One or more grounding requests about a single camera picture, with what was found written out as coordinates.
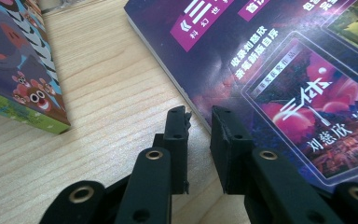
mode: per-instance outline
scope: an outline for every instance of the wood grain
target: wood grain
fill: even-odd
[[[109,186],[163,133],[167,110],[185,105],[132,30],[125,0],[89,0],[45,15],[69,132],[54,135],[0,117],[0,223],[37,223],[58,193],[79,180]],[[225,196],[193,117],[190,194],[173,197],[173,223],[246,223],[243,196]]]

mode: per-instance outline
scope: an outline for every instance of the book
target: book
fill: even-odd
[[[321,192],[358,182],[358,1],[130,0],[130,24],[210,130],[240,117]]]
[[[0,0],[0,115],[51,133],[70,127],[35,0]]]

